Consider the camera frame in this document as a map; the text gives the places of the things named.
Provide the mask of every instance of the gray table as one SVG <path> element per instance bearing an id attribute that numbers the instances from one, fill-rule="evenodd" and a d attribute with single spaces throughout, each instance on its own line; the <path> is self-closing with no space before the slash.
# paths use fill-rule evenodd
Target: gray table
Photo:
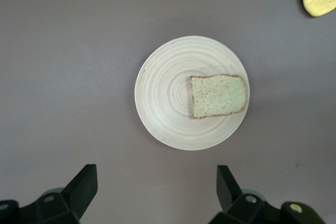
<path id="1" fill-rule="evenodd" d="M 336 222 L 336 11 L 301 0 L 0 0 L 0 199 L 21 205 L 87 163 L 99 190 L 82 223 L 208 223 L 217 164 L 275 207 L 296 200 Z M 134 105 L 150 53 L 182 36 L 227 45 L 251 97 L 223 143 L 182 151 Z"/>

